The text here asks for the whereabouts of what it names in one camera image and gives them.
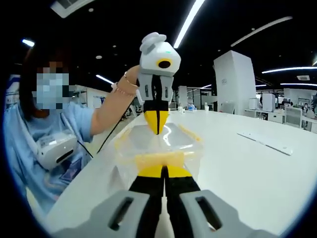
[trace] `white headset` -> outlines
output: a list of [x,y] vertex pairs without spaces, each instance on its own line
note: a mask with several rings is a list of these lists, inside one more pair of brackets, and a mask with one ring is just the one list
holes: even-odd
[[77,148],[77,137],[63,113],[60,116],[68,129],[53,135],[43,136],[37,142],[29,133],[20,115],[19,108],[17,109],[17,116],[30,149],[44,169],[52,170],[67,160]]

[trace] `dark hair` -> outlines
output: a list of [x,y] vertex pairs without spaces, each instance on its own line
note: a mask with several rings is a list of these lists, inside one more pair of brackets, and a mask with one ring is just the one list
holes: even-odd
[[56,38],[43,39],[35,43],[22,64],[19,86],[19,101],[24,118],[32,119],[36,111],[32,91],[36,91],[36,74],[38,68],[48,67],[50,61],[61,61],[63,67],[70,68],[70,48],[66,42]]

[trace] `ceiling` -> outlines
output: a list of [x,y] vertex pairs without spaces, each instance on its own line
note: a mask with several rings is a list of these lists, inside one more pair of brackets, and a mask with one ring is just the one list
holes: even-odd
[[[50,9],[52,0],[11,1],[15,20],[10,28],[13,40],[11,60],[22,63],[28,46],[22,38],[40,41],[44,35],[71,41],[77,84],[109,91],[110,85],[95,77],[116,82],[138,64],[139,46],[151,32],[167,35],[174,44],[195,0],[119,1],[96,0],[63,19]],[[312,66],[317,58],[316,12],[313,1],[301,0],[206,0],[177,49],[182,57],[173,87],[186,85],[215,87],[213,60],[228,50],[251,58],[258,80],[280,88],[280,83],[299,83],[297,75],[309,75],[307,83],[317,83],[317,70],[297,70],[262,74],[262,71],[294,66]],[[240,44],[230,45],[274,20],[293,19],[271,26]]]

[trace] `bracelet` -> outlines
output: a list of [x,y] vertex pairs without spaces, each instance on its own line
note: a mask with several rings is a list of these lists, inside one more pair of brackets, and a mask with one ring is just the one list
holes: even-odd
[[128,78],[127,78],[127,71],[125,71],[125,73],[124,73],[124,78],[125,78],[125,80],[127,80],[127,82],[129,83],[129,84],[131,84],[132,86],[134,86],[134,87],[137,87],[138,88],[138,86],[137,85],[135,85],[135,84],[133,84],[133,83],[131,83],[129,80],[128,80]]
[[115,93],[116,91],[118,91],[119,93],[121,94],[124,94],[128,97],[135,97],[136,96],[136,93],[127,93],[125,91],[123,91],[122,89],[120,89],[118,86],[117,86],[117,83],[114,83],[111,85],[111,88],[113,88],[113,92]]

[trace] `woman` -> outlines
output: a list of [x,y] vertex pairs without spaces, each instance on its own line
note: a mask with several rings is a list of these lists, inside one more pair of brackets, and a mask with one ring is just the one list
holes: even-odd
[[19,103],[4,116],[5,146],[13,177],[25,198],[26,187],[32,191],[44,213],[49,212],[91,158],[77,143],[76,150],[67,160],[48,170],[30,148],[23,124],[34,141],[64,131],[70,125],[78,142],[91,142],[94,135],[121,118],[138,88],[138,66],[135,66],[113,87],[99,109],[82,108],[68,102],[71,93],[67,82],[72,81],[69,62],[68,48],[62,44],[37,43],[23,64]]

